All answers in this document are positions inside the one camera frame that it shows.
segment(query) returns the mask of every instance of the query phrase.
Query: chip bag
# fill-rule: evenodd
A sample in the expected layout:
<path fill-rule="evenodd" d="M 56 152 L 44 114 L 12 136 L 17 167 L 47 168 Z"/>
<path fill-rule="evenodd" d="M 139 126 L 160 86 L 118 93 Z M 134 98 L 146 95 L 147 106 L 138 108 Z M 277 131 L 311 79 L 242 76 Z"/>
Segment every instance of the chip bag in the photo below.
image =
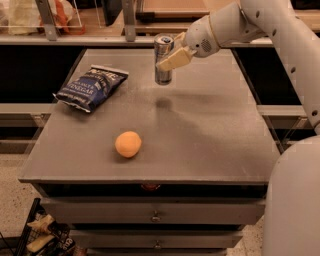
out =
<path fill-rule="evenodd" d="M 63 86 L 54 97 L 87 113 L 94 111 L 129 73 L 120 69 L 92 65 L 91 69 L 77 80 Z"/>

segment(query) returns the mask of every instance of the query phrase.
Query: cabinet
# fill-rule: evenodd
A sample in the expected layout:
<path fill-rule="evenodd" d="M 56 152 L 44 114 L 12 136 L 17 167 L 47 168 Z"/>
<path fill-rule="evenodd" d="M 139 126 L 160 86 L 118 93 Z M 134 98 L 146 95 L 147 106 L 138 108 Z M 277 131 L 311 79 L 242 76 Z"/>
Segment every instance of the cabinet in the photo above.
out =
<path fill-rule="evenodd" d="M 279 152 L 231 51 L 175 70 L 168 86 L 153 63 L 153 49 L 88 49 L 71 80 L 91 64 L 128 80 L 90 115 L 56 104 L 19 180 L 89 254 L 225 255 L 263 215 Z M 126 130 L 143 141 L 132 159 L 114 149 Z"/>

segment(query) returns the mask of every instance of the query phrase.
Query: metal bar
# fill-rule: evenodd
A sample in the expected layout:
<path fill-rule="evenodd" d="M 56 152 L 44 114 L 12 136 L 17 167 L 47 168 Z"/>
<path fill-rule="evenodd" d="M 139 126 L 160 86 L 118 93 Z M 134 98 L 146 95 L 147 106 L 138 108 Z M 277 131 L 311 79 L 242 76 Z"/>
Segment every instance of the metal bar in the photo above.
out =
<path fill-rule="evenodd" d="M 57 29 L 53 20 L 48 0 L 36 0 L 38 10 L 42 19 L 44 31 L 49 41 L 57 41 Z"/>
<path fill-rule="evenodd" d="M 307 116 L 302 106 L 257 105 L 257 110 L 262 116 Z"/>
<path fill-rule="evenodd" d="M 135 15 L 133 0 L 122 0 L 125 36 L 128 42 L 136 39 Z"/>
<path fill-rule="evenodd" d="M 55 105 L 55 103 L 2 103 L 0 104 L 0 114 L 51 114 Z"/>
<path fill-rule="evenodd" d="M 136 47 L 136 46 L 153 46 L 153 36 L 136 36 L 134 42 L 128 42 L 124 36 L 70 36 L 63 35 L 57 41 L 48 41 L 43 36 L 19 36 L 16 40 L 12 36 L 0 36 L 0 45 L 80 45 L 80 46 L 103 46 L 103 47 Z M 258 39 L 251 43 L 234 43 L 230 48 L 238 47 L 273 47 L 269 39 Z"/>

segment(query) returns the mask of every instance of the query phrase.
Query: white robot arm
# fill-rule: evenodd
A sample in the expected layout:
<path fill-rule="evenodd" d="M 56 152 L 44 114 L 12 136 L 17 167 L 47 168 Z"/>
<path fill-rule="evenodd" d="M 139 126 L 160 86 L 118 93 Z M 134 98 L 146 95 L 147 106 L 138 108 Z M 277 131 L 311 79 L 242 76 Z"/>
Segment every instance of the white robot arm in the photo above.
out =
<path fill-rule="evenodd" d="M 263 256 L 320 252 L 320 39 L 296 16 L 290 0 L 241 0 L 194 22 L 157 64 L 171 70 L 267 35 L 318 136 L 285 151 L 272 171 L 266 200 Z"/>

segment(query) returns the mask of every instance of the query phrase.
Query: aluminum can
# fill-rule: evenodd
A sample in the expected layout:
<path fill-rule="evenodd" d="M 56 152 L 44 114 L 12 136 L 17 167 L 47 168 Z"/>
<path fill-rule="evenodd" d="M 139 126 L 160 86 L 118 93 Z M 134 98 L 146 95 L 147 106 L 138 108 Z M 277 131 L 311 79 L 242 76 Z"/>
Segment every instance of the aluminum can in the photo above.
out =
<path fill-rule="evenodd" d="M 154 38 L 155 64 L 167 56 L 173 49 L 174 40 L 171 35 L 158 34 Z M 159 71 L 155 66 L 155 81 L 159 85 L 167 85 L 172 80 L 172 71 Z"/>

